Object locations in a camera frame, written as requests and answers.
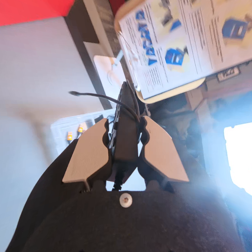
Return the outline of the red plastic bin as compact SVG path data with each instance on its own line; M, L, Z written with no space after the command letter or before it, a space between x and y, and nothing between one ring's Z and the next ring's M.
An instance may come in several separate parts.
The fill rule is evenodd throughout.
M74 0L1 0L0 26L67 16Z

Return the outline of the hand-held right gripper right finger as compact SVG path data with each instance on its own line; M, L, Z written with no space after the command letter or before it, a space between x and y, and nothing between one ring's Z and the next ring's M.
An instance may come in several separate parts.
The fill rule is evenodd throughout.
M189 182L188 175L172 137L150 117L140 119L142 144L137 169L146 186L157 181L160 186L170 182Z

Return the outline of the white document stand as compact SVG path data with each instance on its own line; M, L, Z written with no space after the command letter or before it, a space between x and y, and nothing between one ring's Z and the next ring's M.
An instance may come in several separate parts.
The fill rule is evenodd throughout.
M252 1L126 1L114 29L138 95L192 90L251 61Z

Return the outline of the black usb hub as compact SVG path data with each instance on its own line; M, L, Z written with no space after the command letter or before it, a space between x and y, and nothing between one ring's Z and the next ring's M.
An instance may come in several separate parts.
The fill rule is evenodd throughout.
M139 124L123 107L117 105L112 126L109 149L112 152L112 191L120 191L137 168Z

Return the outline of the thin usb cable gold plug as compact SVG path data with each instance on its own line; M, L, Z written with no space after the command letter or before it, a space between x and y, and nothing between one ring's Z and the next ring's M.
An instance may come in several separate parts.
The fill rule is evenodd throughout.
M138 102L137 102L135 93L134 93L134 91L133 91L133 89L131 87L131 84L130 84L130 82L128 80L126 80L124 82L124 84L127 85L128 89L130 91L130 94L131 94L131 97L132 97L132 100L133 100L133 103L134 103L135 110L131 109L128 105L124 104L123 102L118 101L118 100L116 100L116 99L114 99L112 97L106 96L106 95L94 94L94 93L80 93L80 92L77 92L77 91L69 91L68 93L70 95L73 95L73 96L92 96L92 97L107 99L108 101L113 102L113 103L123 107L124 109L126 109L133 116L136 123L139 124L140 123L140 111L139 111L139 106L138 106Z
M68 131L67 132L67 143L68 145L70 145L72 143L73 140L79 139L80 136L88 129L87 127L87 123L86 122L82 122L80 123L77 131L76 131L76 136L75 138L73 138L73 132Z

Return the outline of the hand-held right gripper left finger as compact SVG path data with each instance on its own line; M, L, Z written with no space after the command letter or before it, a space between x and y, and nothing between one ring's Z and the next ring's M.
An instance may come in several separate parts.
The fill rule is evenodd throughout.
M108 132L109 121L103 118L79 137L63 183L83 182L86 191L91 191L96 181L103 182L106 187L106 181L112 174Z

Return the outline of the clear plastic bin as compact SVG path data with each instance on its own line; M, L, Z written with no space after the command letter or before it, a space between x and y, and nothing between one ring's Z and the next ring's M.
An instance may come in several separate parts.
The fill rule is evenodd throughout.
M70 139L69 133L71 133L71 142L78 139L81 136L79 128L85 132L88 128L91 128L94 124L105 118L111 122L115 116L115 108L109 110L103 110L99 112L93 112L88 114L82 114L77 116L71 116L67 118L61 118L51 125L51 132L55 142L57 155L60 155L69 145Z

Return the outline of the large softbox light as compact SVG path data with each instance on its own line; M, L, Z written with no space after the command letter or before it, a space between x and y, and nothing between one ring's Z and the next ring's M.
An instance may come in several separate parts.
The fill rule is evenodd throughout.
M252 123L224 128L232 182L252 195Z

